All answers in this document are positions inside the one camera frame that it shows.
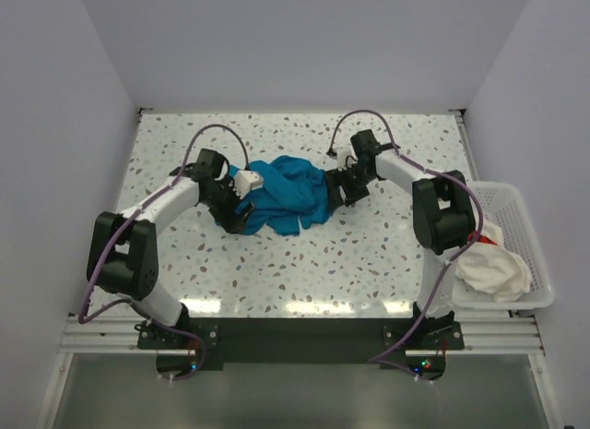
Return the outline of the blue polo t shirt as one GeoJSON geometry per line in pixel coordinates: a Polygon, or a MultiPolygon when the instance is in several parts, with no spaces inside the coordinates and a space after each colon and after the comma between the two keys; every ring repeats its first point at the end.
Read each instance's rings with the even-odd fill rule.
{"type": "Polygon", "coordinates": [[[253,235],[265,226],[282,236],[298,235],[332,217],[325,171],[310,161],[283,155],[271,162],[252,161],[250,170],[263,178],[263,186],[250,192],[237,208],[254,205],[243,235],[253,235]]]}

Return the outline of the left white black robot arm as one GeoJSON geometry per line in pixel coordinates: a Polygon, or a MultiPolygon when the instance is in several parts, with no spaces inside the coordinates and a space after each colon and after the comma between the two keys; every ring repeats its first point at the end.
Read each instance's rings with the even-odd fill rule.
{"type": "Polygon", "coordinates": [[[195,162],[184,161],[135,206],[101,213],[94,223],[79,323],[94,319],[90,296],[100,288],[158,325],[159,338],[169,347],[184,346],[191,337],[190,316],[159,281],[158,237],[186,210],[199,205],[208,208],[225,232],[243,233],[254,212],[245,198],[263,184],[259,173],[250,168],[231,173],[225,156],[201,149],[195,162]]]}

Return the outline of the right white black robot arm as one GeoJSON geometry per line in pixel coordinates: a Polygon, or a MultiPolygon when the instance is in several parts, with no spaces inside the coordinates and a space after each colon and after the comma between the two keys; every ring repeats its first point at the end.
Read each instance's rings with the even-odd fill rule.
{"type": "Polygon", "coordinates": [[[367,197],[374,180],[389,181],[411,196],[413,232],[424,252],[416,309],[425,317],[411,325],[410,336],[420,348],[432,348],[443,338],[435,318],[453,309],[456,254],[477,228],[465,177],[427,170],[393,145],[379,143],[371,130],[359,131],[349,148],[330,148],[327,155],[336,159],[336,168],[324,173],[330,211],[367,197]]]}

